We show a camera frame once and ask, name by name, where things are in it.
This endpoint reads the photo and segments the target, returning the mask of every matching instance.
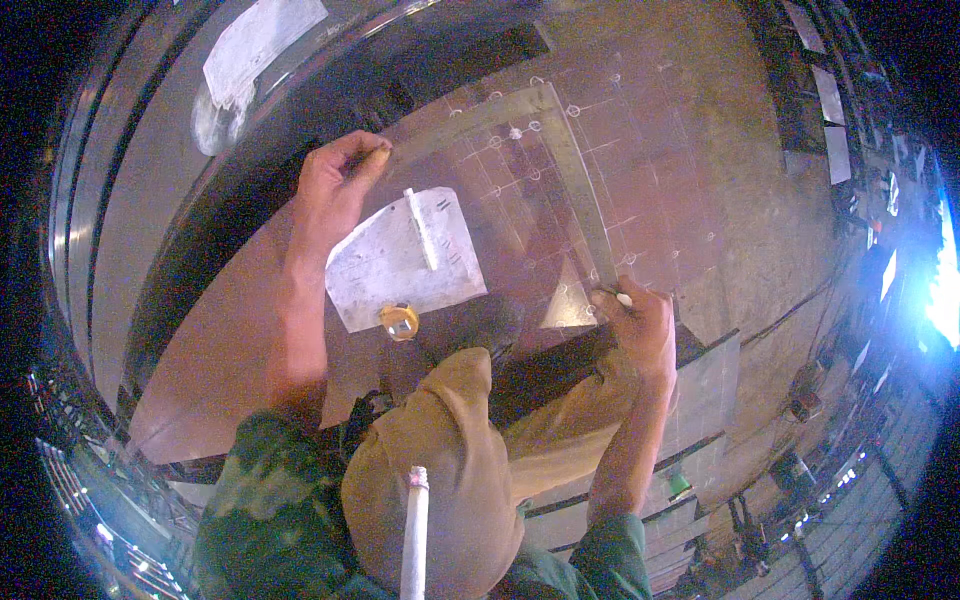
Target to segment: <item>person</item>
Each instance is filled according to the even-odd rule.
[[[740,500],[740,506],[743,509],[742,519],[736,513],[733,498]],[[738,493],[733,498],[727,500],[727,506],[730,508],[733,519],[733,548],[736,550],[736,558],[740,561],[740,567],[743,570],[752,568],[758,577],[766,577],[770,573],[770,567],[766,562],[770,554],[770,546],[763,533],[763,525],[754,522],[750,511],[747,510],[747,500],[742,493]]]
[[[245,419],[204,510],[194,573],[217,598],[396,598],[410,466],[430,481],[427,598],[650,598],[639,518],[676,372],[669,296],[628,278],[631,308],[591,301],[619,349],[503,434],[488,418],[497,336],[474,336],[379,417],[342,468],[318,444],[326,395],[324,268],[357,225],[392,146],[354,132],[311,152],[293,200],[268,366],[270,408]],[[345,173],[345,165],[355,164]],[[523,500],[596,470],[569,563],[523,542]]]

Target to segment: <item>green shirt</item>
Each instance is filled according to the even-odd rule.
[[[207,600],[396,600],[357,562],[340,504],[343,468],[293,423],[270,412],[237,428],[194,545]],[[595,525],[561,561],[523,544],[501,586],[514,598],[650,598],[643,524],[619,516]]]

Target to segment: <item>concrete floor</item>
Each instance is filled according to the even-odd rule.
[[[811,156],[802,173],[786,175],[765,66],[734,2],[598,2],[544,23],[542,31],[553,50],[548,57],[461,88],[387,134],[402,140],[430,119],[446,118],[495,91],[528,84],[533,77],[553,81],[561,98],[579,108],[571,127],[604,211],[618,269],[641,283],[675,289],[683,322],[707,343],[733,328],[747,338],[772,323],[833,272],[847,245],[861,243],[860,237],[833,237],[825,157]],[[521,158],[495,152],[487,140],[468,141],[481,150],[453,147],[445,153],[449,164],[421,172],[421,181],[411,176],[402,187],[436,184],[440,176],[459,186],[491,289],[515,294],[537,316],[524,334],[526,347],[557,343],[564,328],[543,331],[540,321],[555,288],[570,277],[566,260],[574,264],[568,283],[576,285],[585,273],[577,263],[579,240],[564,226],[565,200],[551,196],[549,156],[538,155],[536,145],[524,146]],[[479,166],[466,164],[472,156]],[[526,185],[531,166],[544,173],[533,186]],[[514,185],[518,180],[526,182]],[[398,198],[398,185],[374,191],[369,211]],[[490,197],[494,189],[496,202]],[[542,212],[545,206],[549,214]],[[194,356],[178,362],[183,355],[168,356],[168,348],[140,401],[132,444],[155,462],[226,452],[232,428],[258,407],[252,396],[258,388],[248,378],[263,369],[264,353],[258,349],[263,345],[256,339],[270,331],[269,318],[245,307],[269,300],[277,244],[285,231],[283,224],[265,228],[274,229],[248,244],[253,248],[248,258],[238,254],[234,259],[240,261],[232,267],[236,279],[215,281],[201,300],[206,308],[195,308],[171,343],[170,348]],[[518,264],[534,268],[518,269]],[[238,290],[251,274],[268,283]],[[832,297],[812,301],[742,350],[735,419],[727,428],[727,453],[717,475],[721,485],[700,497],[708,510],[723,507],[732,493],[761,477],[791,440],[800,440],[802,447],[819,442],[826,419],[799,426],[781,414],[828,300],[832,304],[821,333],[844,290],[840,286]],[[234,318],[240,312],[246,321]],[[335,312],[328,309],[327,315],[334,397],[325,422],[333,423],[347,416],[356,396],[376,387],[379,374],[372,367],[380,360],[374,357],[383,340],[377,330],[347,336]],[[198,353],[189,336],[215,330],[223,334]],[[218,367],[224,347],[240,356]],[[364,360],[348,360],[361,356]],[[191,372],[204,379],[195,382],[208,392],[201,402],[198,388],[184,383]],[[230,384],[210,385],[221,378]],[[777,498],[772,481],[765,481],[762,492],[750,498],[758,514]],[[710,526],[710,543],[728,545],[732,532],[725,509]]]

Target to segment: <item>floor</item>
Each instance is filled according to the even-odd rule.
[[[813,156],[787,177],[763,62],[733,2],[595,3],[541,32],[549,55],[460,88],[384,133],[401,152],[405,139],[457,110],[552,82],[617,270],[675,291],[683,322],[705,343],[734,328],[750,336],[832,272],[843,243],[832,237],[826,158]],[[552,156],[531,123],[510,126],[521,129],[519,139],[504,125],[394,173],[371,193],[367,212],[406,187],[453,187],[488,288],[526,309],[523,354],[583,330],[574,324],[589,323],[590,278]],[[281,211],[221,272],[157,367],[131,428],[131,444],[155,463],[226,452],[236,424],[262,406],[286,219]],[[722,507],[756,480],[790,435],[780,418],[785,394],[824,306],[821,297],[742,350],[726,456],[702,505]],[[331,306],[326,315],[325,423],[344,419],[354,398],[380,386],[384,365],[410,365],[407,380],[395,382],[400,390],[427,368],[409,347],[386,345],[382,331],[347,335]]]

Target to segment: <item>cable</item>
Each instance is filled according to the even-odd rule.
[[[824,281],[823,283],[821,283],[821,284],[817,287],[817,289],[815,289],[815,290],[813,290],[812,292],[810,292],[809,294],[807,294],[807,295],[804,297],[803,300],[800,300],[799,302],[797,302],[796,304],[794,304],[794,305],[790,308],[790,310],[788,310],[788,311],[786,311],[785,313],[783,313],[783,315],[780,316],[779,319],[777,319],[776,321],[774,321],[774,322],[772,322],[771,324],[767,325],[766,327],[763,327],[760,331],[758,331],[758,332],[755,333],[754,335],[750,336],[749,338],[747,338],[747,339],[744,340],[743,342],[740,342],[740,347],[741,347],[741,348],[745,348],[746,346],[752,344],[753,342],[755,342],[755,341],[757,341],[757,340],[762,340],[762,339],[766,338],[768,335],[770,335],[771,333],[773,333],[774,331],[776,331],[778,327],[780,327],[782,324],[786,323],[786,322],[790,319],[790,317],[792,317],[798,310],[800,310],[801,308],[803,308],[805,304],[807,304],[807,303],[810,302],[811,300],[815,299],[816,297],[818,297],[818,296],[820,296],[821,294],[823,294],[824,292],[826,292],[826,290],[829,288],[829,286],[830,286],[830,284],[831,284],[832,282],[833,282],[833,277],[831,276],[831,277],[829,277],[826,281]]]

